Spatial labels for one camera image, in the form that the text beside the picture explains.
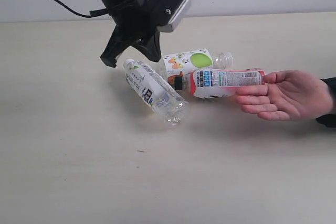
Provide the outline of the person's open bare hand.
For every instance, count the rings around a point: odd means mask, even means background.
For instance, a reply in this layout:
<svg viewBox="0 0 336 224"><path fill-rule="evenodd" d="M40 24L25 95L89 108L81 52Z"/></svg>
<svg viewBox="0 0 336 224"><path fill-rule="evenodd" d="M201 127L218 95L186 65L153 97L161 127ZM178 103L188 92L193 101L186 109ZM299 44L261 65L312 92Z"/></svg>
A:
<svg viewBox="0 0 336 224"><path fill-rule="evenodd" d="M318 116L318 77L285 70L264 76L264 85L236 90L242 111L268 121L313 120Z"/></svg>

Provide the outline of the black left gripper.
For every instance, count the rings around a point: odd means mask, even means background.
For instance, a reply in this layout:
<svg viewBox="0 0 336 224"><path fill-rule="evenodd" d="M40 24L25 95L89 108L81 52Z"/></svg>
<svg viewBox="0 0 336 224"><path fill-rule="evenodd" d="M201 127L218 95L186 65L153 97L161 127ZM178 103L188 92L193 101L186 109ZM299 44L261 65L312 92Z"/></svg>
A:
<svg viewBox="0 0 336 224"><path fill-rule="evenodd" d="M151 15L162 0L102 0L105 12L115 28L100 56L102 62L115 68L117 58L132 44L151 62L161 59L160 32Z"/></svg>

